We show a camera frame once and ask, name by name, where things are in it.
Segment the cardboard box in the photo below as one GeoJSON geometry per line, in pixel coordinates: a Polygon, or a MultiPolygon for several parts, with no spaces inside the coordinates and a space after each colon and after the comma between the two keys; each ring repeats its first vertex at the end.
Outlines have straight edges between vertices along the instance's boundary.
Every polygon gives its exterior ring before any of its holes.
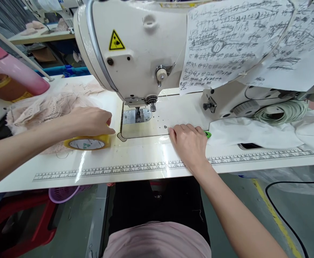
{"type": "Polygon", "coordinates": [[[56,61],[56,58],[48,48],[32,50],[31,53],[39,62],[56,61]]]}

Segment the measuring ruler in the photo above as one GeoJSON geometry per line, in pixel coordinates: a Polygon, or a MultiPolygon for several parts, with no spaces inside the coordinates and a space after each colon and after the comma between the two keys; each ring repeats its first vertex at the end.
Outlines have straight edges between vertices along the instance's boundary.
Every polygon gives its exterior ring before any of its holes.
{"type": "MultiPolygon", "coordinates": [[[[306,158],[306,157],[313,157],[313,156],[314,156],[313,151],[302,151],[300,149],[290,149],[290,150],[265,151],[265,152],[247,153],[247,154],[213,156],[213,157],[208,157],[207,159],[211,163],[211,165],[215,167],[215,166],[227,166],[227,165],[232,165],[232,164],[306,158]]],[[[185,169],[185,168],[186,167],[181,160],[113,165],[113,166],[85,168],[85,169],[82,169],[81,171],[79,171],[78,169],[72,169],[72,170],[36,173],[33,179],[33,182],[72,179],[76,177],[87,178],[87,177],[101,177],[101,176],[110,176],[110,175],[127,175],[127,174],[135,174],[135,173],[148,173],[148,172],[167,171],[167,170],[185,169]]]]}

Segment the purple basket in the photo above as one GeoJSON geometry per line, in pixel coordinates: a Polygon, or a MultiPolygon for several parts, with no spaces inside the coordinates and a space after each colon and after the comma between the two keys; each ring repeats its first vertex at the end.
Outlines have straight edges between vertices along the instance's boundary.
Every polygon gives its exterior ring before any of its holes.
{"type": "Polygon", "coordinates": [[[50,188],[48,190],[48,195],[52,202],[59,204],[68,201],[76,194],[83,192],[84,190],[87,190],[91,187],[92,185],[50,188]]]}

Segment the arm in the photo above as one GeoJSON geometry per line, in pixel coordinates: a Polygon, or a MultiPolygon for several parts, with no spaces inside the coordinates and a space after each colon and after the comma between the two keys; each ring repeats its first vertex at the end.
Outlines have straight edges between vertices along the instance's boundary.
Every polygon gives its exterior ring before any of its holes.
{"type": "Polygon", "coordinates": [[[114,134],[111,113],[97,107],[78,107],[71,113],[0,140],[0,181],[52,145],[77,136],[114,134]]]}
{"type": "Polygon", "coordinates": [[[206,158],[207,137],[201,127],[176,125],[170,138],[186,167],[206,192],[233,249],[240,258],[287,258],[287,255],[206,158]]]}

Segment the pink shirt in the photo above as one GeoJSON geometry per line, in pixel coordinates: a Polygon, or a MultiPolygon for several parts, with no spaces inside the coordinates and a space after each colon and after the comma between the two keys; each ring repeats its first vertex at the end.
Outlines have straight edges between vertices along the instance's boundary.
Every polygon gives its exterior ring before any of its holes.
{"type": "Polygon", "coordinates": [[[110,235],[103,258],[211,258],[211,248],[195,230],[175,222],[150,222],[110,235]]]}

